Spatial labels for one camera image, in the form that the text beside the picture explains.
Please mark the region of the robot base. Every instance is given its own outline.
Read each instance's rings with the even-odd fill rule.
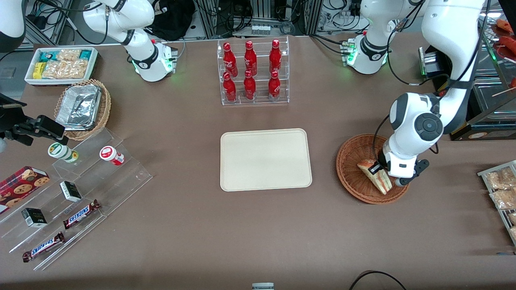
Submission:
[[[136,72],[141,76],[141,78],[148,82],[157,82],[167,75],[175,73],[175,67],[178,61],[178,52],[176,50],[172,51],[169,46],[161,43],[156,43],[154,45],[158,49],[158,57],[148,69],[139,68],[133,62]]]
[[[370,60],[369,57],[360,49],[360,41],[364,36],[358,35],[355,38],[348,39],[347,42],[341,44],[341,52],[349,55],[342,56],[342,63],[345,67],[350,66],[362,74],[374,74],[380,70],[380,67],[387,62],[387,53],[381,60],[379,54],[378,60]]]

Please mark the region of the red bottle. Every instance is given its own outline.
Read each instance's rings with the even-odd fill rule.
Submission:
[[[256,52],[254,52],[253,42],[250,40],[246,41],[246,54],[244,55],[244,60],[246,62],[246,70],[250,70],[253,76],[258,74]]]
[[[281,68],[281,51],[280,51],[280,41],[274,39],[272,41],[272,50],[270,50],[269,54],[269,71],[272,73],[273,71],[280,71]]]
[[[246,98],[253,101],[256,97],[256,82],[250,70],[246,71],[246,79],[244,80],[244,88],[246,89]]]
[[[270,74],[269,80],[269,100],[272,102],[277,101],[280,98],[280,80],[278,79],[278,71],[273,71]]]
[[[224,87],[226,99],[228,99],[228,102],[234,103],[234,102],[236,102],[235,83],[231,79],[231,75],[229,74],[229,72],[224,72],[224,74],[222,76],[224,77],[224,83],[222,83],[222,86]]]
[[[236,68],[236,57],[235,54],[231,51],[231,45],[229,43],[224,43],[224,66],[226,67],[226,71],[228,71],[232,77],[238,76],[238,69]]]

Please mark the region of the table surface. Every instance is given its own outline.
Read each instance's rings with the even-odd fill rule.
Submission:
[[[365,204],[338,180],[339,147],[373,133],[400,94],[433,88],[405,86],[387,66],[361,75],[309,37],[289,41],[291,102],[246,108],[220,104],[216,41],[188,42],[177,73],[157,83],[135,74],[123,47],[99,46],[93,76],[111,94],[107,127],[155,177],[45,271],[0,243],[1,289],[347,289],[370,269],[408,289],[514,289],[516,257],[495,255],[511,241],[476,175],[515,159],[514,142],[443,137],[439,155],[421,155],[431,165],[403,198]],[[391,60],[405,80],[419,80],[417,48],[427,45],[421,34],[396,36]],[[53,116],[62,91],[27,85],[25,113]],[[281,128],[307,132],[312,185],[222,191],[221,135]],[[49,167],[50,143],[10,142],[0,179],[24,165]],[[397,289],[381,277],[355,289],[381,287]]]

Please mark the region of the brown woven basket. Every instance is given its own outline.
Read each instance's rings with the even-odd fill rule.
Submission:
[[[337,154],[338,178],[348,192],[361,201],[372,204],[395,202],[407,192],[408,185],[398,187],[394,185],[396,179],[390,176],[393,188],[383,195],[357,167],[357,163],[363,159],[375,159],[372,151],[373,137],[373,134],[356,135],[342,144]],[[376,154],[380,152],[385,141],[385,137],[376,136]]]
[[[99,105],[99,112],[97,113],[97,118],[95,121],[95,127],[90,131],[65,131],[64,135],[70,139],[82,141],[92,135],[94,132],[104,128],[107,123],[107,119],[109,118],[109,110],[111,109],[111,96],[107,91],[106,87],[95,79],[84,80],[82,82],[73,84],[73,87],[80,87],[85,85],[96,85],[102,88],[101,102]],[[54,109],[54,119],[57,118],[57,113],[59,113],[59,109],[61,109],[61,102],[63,101],[63,96],[65,95],[66,90],[61,94],[59,101],[57,101],[57,106]]]

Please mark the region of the red cookie box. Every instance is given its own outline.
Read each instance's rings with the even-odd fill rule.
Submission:
[[[50,181],[46,172],[25,166],[0,182],[0,214]]]

